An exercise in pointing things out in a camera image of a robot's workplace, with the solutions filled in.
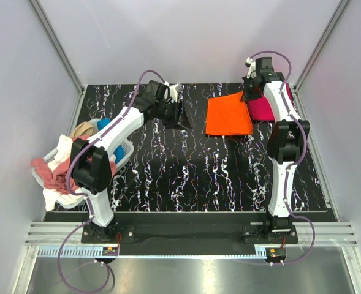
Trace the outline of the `orange t shirt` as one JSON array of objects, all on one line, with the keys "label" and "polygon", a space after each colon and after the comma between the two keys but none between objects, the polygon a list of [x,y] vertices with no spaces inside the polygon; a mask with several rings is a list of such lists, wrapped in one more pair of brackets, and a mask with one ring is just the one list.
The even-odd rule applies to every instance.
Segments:
[{"label": "orange t shirt", "polygon": [[253,124],[243,93],[208,100],[205,133],[211,136],[251,135]]}]

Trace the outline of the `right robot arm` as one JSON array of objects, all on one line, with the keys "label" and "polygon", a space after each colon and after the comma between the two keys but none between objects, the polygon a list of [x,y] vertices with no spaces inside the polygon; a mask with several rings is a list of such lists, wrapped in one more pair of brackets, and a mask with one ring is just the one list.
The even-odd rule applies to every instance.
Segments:
[{"label": "right robot arm", "polygon": [[282,243],[292,234],[294,175],[306,155],[310,124],[297,113],[287,81],[281,72],[275,71],[271,57],[248,57],[245,65],[248,73],[243,77],[243,99],[250,102],[266,98],[275,120],[267,143],[273,165],[272,195],[258,235],[269,243]]}]

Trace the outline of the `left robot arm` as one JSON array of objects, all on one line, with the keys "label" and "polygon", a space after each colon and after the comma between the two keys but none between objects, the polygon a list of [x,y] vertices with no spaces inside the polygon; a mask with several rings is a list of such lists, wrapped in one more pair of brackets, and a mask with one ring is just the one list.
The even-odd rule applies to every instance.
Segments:
[{"label": "left robot arm", "polygon": [[167,85],[149,81],[142,93],[135,94],[129,106],[87,139],[76,139],[70,153],[67,180],[80,188],[88,206],[89,221],[85,224],[96,238],[111,241],[116,238],[116,220],[110,207],[108,187],[113,178],[110,156],[127,137],[152,119],[162,121],[168,129],[191,129],[183,101],[178,97],[182,85]]}]

